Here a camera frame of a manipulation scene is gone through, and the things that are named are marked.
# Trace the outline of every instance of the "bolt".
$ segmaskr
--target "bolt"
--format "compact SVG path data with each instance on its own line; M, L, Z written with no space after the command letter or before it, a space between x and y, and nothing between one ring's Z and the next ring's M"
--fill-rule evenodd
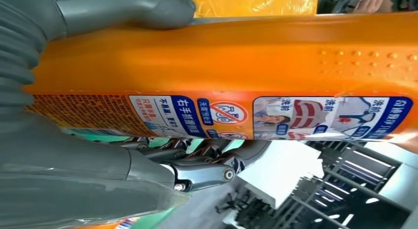
M176 191L184 191L186 189L186 185L184 185L184 184L176 184L176 185L174 185L174 189Z
M223 172L223 178L224 178L224 180L226 182L231 181L234 178L234 176L235 176L235 172L232 169L230 169L230 168L229 169L226 169Z

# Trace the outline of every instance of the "tactile dots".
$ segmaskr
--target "tactile dots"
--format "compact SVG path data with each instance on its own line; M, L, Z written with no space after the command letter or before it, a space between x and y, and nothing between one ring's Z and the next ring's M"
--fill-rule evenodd
M396 53L389 53L387 55L388 58L392 58L392 59L396 59L398 57L398 55Z
M378 57L379 55L380 54L376 51L373 51L373 52L370 53L370 56L372 56L372 57Z
M409 55L409 56L408 56L408 59L409 59L410 61L416 61L416 60L418 60L418 56L417 56L417 55Z

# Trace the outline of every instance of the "printed sticker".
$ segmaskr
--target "printed sticker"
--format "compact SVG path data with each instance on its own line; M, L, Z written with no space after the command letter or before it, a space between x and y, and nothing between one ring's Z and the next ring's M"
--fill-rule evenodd
M223 139L249 139L245 134L235 132L221 132L219 136Z
M233 102L216 102L210 105L213 121L225 125L240 124L247 120L247 111Z
M161 137L206 138L193 100L185 96L129 96L146 126Z
M413 103L405 97L260 97L254 101L254 139L381 139Z

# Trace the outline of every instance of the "warning sign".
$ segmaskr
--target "warning sign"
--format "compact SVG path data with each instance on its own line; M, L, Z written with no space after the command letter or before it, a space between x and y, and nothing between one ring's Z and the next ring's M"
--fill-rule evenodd
M220 124L234 125L247 120L247 111L233 102L215 102L210 105L213 121Z
M221 132L219 136L223 139L249 139L245 134L235 132Z

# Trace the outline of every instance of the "gray robot arm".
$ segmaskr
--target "gray robot arm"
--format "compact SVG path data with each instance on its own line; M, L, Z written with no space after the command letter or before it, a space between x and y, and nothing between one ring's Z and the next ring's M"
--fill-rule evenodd
M65 228L165 210L174 175L140 152L62 134L23 110L48 41L124 21L171 29L190 0L0 0L0 227Z

